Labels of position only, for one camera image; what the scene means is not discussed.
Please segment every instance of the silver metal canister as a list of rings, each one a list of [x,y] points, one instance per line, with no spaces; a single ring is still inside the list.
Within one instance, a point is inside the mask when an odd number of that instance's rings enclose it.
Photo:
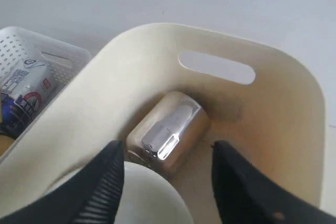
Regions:
[[[181,92],[170,92],[128,135],[128,157],[170,175],[208,126],[209,118],[195,100]]]

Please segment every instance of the plastic basket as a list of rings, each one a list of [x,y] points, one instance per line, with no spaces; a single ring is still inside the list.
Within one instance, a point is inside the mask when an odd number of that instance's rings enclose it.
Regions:
[[[183,67],[183,51],[249,65],[250,85]],[[195,98],[212,128],[170,182],[195,223],[220,223],[211,188],[211,144],[227,139],[280,186],[318,206],[324,98],[291,56],[255,42],[174,24],[151,24],[108,43],[25,134],[0,166],[0,216],[32,202],[55,179],[127,134],[164,93]]]
[[[10,73],[16,62],[22,58],[33,58],[48,62],[57,81],[56,89],[42,104],[38,111],[40,113],[82,70],[92,59],[92,56],[85,49],[19,27],[1,29],[0,81]],[[5,156],[6,154],[0,157],[0,162]]]

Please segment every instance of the white wall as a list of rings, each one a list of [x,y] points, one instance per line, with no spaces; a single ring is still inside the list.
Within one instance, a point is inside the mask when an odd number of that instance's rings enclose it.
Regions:
[[[336,125],[335,0],[1,0],[0,27],[22,26],[96,54],[139,24],[175,22],[276,46],[322,84]]]

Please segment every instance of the white plastic basket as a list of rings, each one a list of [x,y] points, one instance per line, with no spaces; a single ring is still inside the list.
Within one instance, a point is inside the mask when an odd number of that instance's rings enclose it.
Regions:
[[[178,57],[185,50],[251,66],[255,80],[242,85],[185,68]],[[196,99],[212,119],[208,136],[170,179],[195,223],[220,223],[210,173],[211,144],[221,139],[231,140],[277,184],[319,205],[326,117],[313,75],[275,48],[193,27],[151,24],[108,43],[3,161],[0,216],[39,198],[110,140],[124,140],[172,90]]]
[[[48,62],[57,81],[56,89],[39,108],[40,113],[51,100],[92,59],[89,51],[19,27],[0,30],[0,81],[10,73],[19,59],[33,58]]]

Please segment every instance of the basket handle hole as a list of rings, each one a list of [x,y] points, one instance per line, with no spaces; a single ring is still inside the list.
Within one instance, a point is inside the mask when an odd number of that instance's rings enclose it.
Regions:
[[[46,52],[41,52],[42,56],[46,58],[48,61],[52,61],[56,64],[62,65],[66,68],[72,68],[72,62],[64,57],[58,56],[58,55],[52,55],[48,54]]]
[[[183,51],[179,60],[185,68],[243,85],[251,84],[256,78],[253,68],[246,64],[201,52]]]

